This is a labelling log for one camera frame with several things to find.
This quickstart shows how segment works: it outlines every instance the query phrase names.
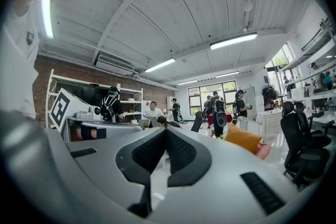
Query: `vent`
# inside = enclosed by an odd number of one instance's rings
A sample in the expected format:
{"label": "vent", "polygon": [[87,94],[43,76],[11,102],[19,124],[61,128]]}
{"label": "vent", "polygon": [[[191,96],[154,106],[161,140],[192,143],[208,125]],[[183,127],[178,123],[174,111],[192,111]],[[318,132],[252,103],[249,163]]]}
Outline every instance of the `vent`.
{"label": "vent", "polygon": [[138,72],[134,71],[134,66],[132,66],[131,63],[115,56],[106,56],[100,54],[96,63],[96,67],[124,76],[132,75],[134,73],[138,74]]}

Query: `desk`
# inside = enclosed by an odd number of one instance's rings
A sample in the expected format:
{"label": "desk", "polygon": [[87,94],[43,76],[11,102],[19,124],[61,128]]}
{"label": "desk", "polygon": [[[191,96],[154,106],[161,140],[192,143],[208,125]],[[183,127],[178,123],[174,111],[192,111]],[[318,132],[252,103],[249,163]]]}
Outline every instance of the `desk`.
{"label": "desk", "polygon": [[281,132],[280,120],[282,119],[282,110],[269,110],[259,112],[257,114],[256,122],[258,124],[258,135],[261,134],[263,141],[265,141],[266,134],[273,134]]}
{"label": "desk", "polygon": [[[323,116],[321,116],[319,118],[313,118],[313,121],[319,122],[319,123],[328,123],[328,122],[331,122],[331,121],[335,121],[333,126],[336,126],[336,114],[335,113],[336,113],[335,111],[325,111]],[[311,111],[305,111],[305,114],[308,118],[312,115],[312,112]]]}

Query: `white t-shirt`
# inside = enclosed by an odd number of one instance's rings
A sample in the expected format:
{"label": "white t-shirt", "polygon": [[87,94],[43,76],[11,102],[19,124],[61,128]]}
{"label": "white t-shirt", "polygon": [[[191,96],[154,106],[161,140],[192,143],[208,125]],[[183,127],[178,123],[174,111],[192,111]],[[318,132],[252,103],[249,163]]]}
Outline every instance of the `white t-shirt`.
{"label": "white t-shirt", "polygon": [[155,118],[155,117],[158,117],[158,116],[163,116],[163,113],[162,113],[161,109],[155,108],[155,111],[152,111],[151,109],[147,109],[145,115],[148,118]]}
{"label": "white t-shirt", "polygon": [[38,75],[34,69],[39,38],[31,10],[18,17],[10,9],[2,28],[0,50],[2,109],[20,111],[35,119],[33,83]]}

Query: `window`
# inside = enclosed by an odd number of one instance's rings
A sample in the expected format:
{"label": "window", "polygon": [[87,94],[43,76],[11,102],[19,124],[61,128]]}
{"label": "window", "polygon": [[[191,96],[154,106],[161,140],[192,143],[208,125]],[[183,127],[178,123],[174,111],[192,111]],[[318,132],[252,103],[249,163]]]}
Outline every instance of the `window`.
{"label": "window", "polygon": [[223,97],[226,111],[232,113],[236,90],[237,85],[235,81],[188,89],[190,115],[195,115],[197,111],[203,111],[207,96],[210,95],[212,97],[214,91],[217,91],[218,95]]}

